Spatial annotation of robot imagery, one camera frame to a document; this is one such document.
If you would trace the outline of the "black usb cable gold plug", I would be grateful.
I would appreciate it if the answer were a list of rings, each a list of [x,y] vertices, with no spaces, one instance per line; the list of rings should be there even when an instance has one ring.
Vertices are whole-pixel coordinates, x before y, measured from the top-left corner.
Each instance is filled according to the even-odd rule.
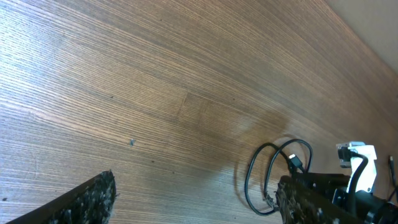
[[[393,196],[395,195],[397,197],[397,178],[396,178],[396,172],[395,172],[395,167],[394,167],[394,158],[393,156],[389,156],[388,159],[388,164],[389,164],[389,172],[391,175],[391,180],[392,180],[392,185],[394,187],[394,190],[388,197],[388,201],[392,201]]]

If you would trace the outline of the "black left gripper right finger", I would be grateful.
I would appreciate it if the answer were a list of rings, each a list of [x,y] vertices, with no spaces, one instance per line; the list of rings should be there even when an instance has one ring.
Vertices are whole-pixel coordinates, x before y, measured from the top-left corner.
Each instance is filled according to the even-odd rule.
[[[283,176],[276,192],[283,224],[355,224],[362,221],[306,188]]]

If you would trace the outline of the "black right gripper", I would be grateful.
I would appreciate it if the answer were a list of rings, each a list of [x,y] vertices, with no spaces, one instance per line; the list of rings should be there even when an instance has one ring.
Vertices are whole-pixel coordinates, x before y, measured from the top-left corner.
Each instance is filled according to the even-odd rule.
[[[349,176],[343,174],[297,173],[294,180],[325,197],[338,208],[360,219],[361,223],[397,224],[397,206],[372,193],[351,193]]]

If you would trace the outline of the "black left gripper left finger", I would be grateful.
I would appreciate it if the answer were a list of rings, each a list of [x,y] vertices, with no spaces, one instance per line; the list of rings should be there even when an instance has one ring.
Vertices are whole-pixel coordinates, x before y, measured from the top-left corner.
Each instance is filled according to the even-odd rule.
[[[107,170],[7,224],[107,224],[115,200],[115,177]]]

